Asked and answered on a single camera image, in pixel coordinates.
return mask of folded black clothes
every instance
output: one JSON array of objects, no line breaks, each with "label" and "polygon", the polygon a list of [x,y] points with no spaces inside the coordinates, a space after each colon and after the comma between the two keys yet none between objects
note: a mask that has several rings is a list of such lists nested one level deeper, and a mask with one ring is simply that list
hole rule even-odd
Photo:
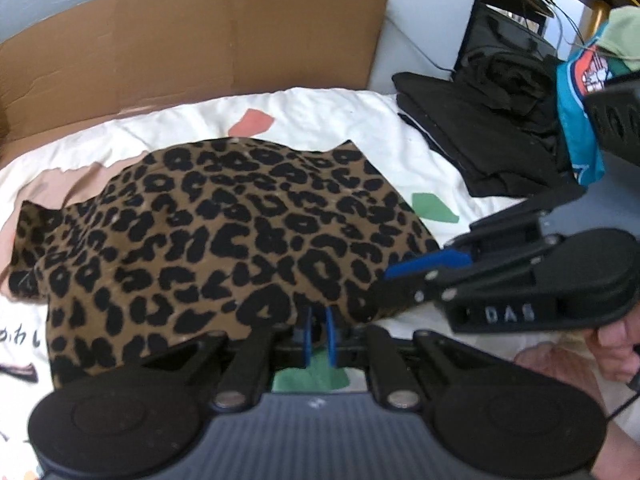
[{"label": "folded black clothes", "polygon": [[558,117],[559,63],[557,57],[540,60],[517,52],[473,56],[456,72],[454,81],[477,91],[492,111],[535,136],[554,158],[559,173],[571,173],[569,151]]},{"label": "folded black clothes", "polygon": [[460,171],[472,196],[524,198],[571,180],[542,78],[480,61],[453,82],[396,74],[401,117]]}]

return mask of white wall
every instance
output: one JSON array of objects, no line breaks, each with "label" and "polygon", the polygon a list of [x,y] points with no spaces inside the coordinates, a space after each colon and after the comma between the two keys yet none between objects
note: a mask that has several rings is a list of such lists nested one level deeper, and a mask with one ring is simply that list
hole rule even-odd
[{"label": "white wall", "polygon": [[389,0],[378,56],[370,88],[393,93],[391,76],[397,72],[419,72],[446,78],[427,55],[443,68],[456,63],[474,0]]},{"label": "white wall", "polygon": [[[564,10],[576,25],[580,25],[580,19],[584,12],[584,5],[578,0],[553,0],[558,7]],[[578,42],[577,34],[574,31],[573,25],[569,22],[568,18],[559,10],[554,9],[556,13],[555,18],[548,20],[548,25],[545,30],[545,39],[553,46],[558,46],[558,57],[562,60],[566,60],[571,53],[574,43]]]}]

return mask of human hand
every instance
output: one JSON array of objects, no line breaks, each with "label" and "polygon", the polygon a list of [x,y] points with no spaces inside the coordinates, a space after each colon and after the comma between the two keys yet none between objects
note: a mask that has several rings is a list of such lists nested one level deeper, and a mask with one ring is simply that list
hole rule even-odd
[{"label": "human hand", "polygon": [[634,352],[640,344],[640,303],[620,321],[583,335],[604,378],[626,384],[640,370],[640,355]]},{"label": "human hand", "polygon": [[553,343],[540,343],[527,348],[513,360],[517,365],[552,377],[584,391],[604,409],[604,399],[598,380],[584,357],[560,348]]},{"label": "human hand", "polygon": [[[578,354],[552,343],[541,343],[520,352],[514,362],[581,389],[604,409],[604,400],[590,364]],[[639,471],[640,446],[617,424],[611,422],[591,473],[598,480],[640,480]]]}]

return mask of green fabric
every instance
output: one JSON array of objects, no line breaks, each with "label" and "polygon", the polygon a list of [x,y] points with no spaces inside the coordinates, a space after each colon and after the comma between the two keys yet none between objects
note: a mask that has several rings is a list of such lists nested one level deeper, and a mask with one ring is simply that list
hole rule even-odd
[{"label": "green fabric", "polygon": [[613,9],[596,45],[617,56],[637,58],[622,61],[631,72],[640,70],[640,7]]},{"label": "green fabric", "polygon": [[347,386],[347,373],[340,368],[332,368],[326,350],[321,350],[311,356],[311,364],[307,368],[287,368],[277,372],[271,391],[322,394]]},{"label": "green fabric", "polygon": [[625,65],[623,61],[620,61],[615,57],[610,57],[609,59],[607,59],[607,65],[613,77],[629,74],[631,72],[631,70],[629,70],[629,67]]},{"label": "green fabric", "polygon": [[412,207],[415,213],[425,220],[457,224],[460,217],[455,215],[447,205],[433,193],[414,193]]}]

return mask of finger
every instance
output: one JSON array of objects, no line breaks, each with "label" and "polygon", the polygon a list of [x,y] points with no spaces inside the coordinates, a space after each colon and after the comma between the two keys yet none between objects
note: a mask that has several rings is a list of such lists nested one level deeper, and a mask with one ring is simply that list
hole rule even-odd
[{"label": "finger", "polygon": [[602,374],[602,376],[607,381],[612,381],[614,383],[624,383],[629,384],[631,379],[633,379],[636,375],[628,375],[628,374]]},{"label": "finger", "polygon": [[640,370],[640,356],[635,354],[624,360],[602,359],[598,361],[598,368],[600,368],[603,375],[622,375],[631,378]]},{"label": "finger", "polygon": [[632,357],[635,352],[631,346],[625,346],[622,348],[603,348],[601,346],[596,346],[591,349],[591,353],[597,361],[602,359],[623,361]]},{"label": "finger", "polygon": [[640,304],[620,321],[599,329],[598,342],[608,348],[640,344]]}]

